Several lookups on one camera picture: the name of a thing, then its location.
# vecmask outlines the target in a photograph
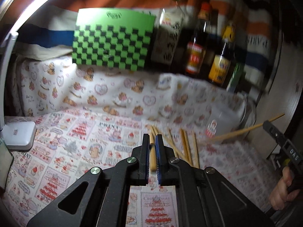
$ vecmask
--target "silver bolt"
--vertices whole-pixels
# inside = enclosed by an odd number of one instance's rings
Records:
[[[180,161],[180,159],[179,159],[179,158],[176,158],[176,157],[172,157],[172,158],[170,158],[170,162],[171,162],[171,163],[176,164],[176,163],[178,163],[179,161]]]
[[[216,169],[213,168],[213,167],[207,167],[205,169],[205,171],[206,171],[207,174],[214,174],[216,172]]]
[[[93,168],[91,169],[91,174],[98,174],[100,171],[101,171],[101,170],[100,170],[99,167],[93,167]]]
[[[128,163],[135,163],[135,162],[137,161],[137,159],[136,159],[135,157],[128,157],[128,158],[126,159],[126,161],[127,161]]]

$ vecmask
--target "white lamp base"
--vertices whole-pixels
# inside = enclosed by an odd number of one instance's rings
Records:
[[[1,138],[9,150],[30,150],[36,130],[35,122],[8,123],[1,131]]]

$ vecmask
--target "black and green checkerboard pattern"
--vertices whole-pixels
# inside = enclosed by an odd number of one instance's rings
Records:
[[[77,26],[73,63],[142,70],[151,36],[150,31],[123,26]]]

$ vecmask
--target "lamp arm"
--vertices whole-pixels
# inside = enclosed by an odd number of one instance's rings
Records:
[[[0,60],[0,131],[4,127],[4,89],[5,80],[7,74],[7,68],[9,66],[9,60],[18,37],[17,32],[10,32],[9,37],[6,41],[3,55]]]

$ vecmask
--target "green checkered board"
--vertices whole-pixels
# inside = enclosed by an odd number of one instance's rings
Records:
[[[80,9],[73,63],[142,70],[154,21],[154,16],[127,9]]]

